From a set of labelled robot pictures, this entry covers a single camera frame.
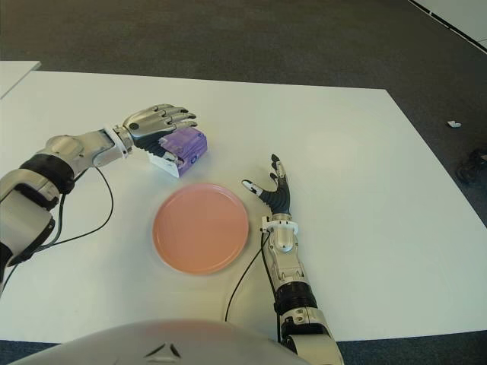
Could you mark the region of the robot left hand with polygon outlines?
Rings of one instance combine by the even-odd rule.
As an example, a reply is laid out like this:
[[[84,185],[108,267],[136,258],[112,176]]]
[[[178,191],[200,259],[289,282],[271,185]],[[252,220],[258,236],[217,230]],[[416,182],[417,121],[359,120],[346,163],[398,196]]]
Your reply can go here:
[[[171,161],[178,161],[179,158],[163,148],[160,140],[179,130],[196,126],[196,115],[186,108],[170,104],[159,104],[141,110],[129,116],[123,123],[123,128],[137,148]]]

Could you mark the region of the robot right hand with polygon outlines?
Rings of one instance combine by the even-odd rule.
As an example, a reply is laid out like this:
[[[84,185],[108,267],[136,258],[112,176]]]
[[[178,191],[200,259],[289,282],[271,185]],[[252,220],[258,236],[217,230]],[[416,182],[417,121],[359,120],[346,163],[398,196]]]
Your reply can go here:
[[[243,179],[241,183],[247,190],[252,192],[264,204],[266,204],[272,214],[290,215],[291,194],[285,168],[277,155],[272,154],[271,161],[273,171],[269,174],[269,176],[275,183],[275,190],[269,191],[263,189],[248,179]]]

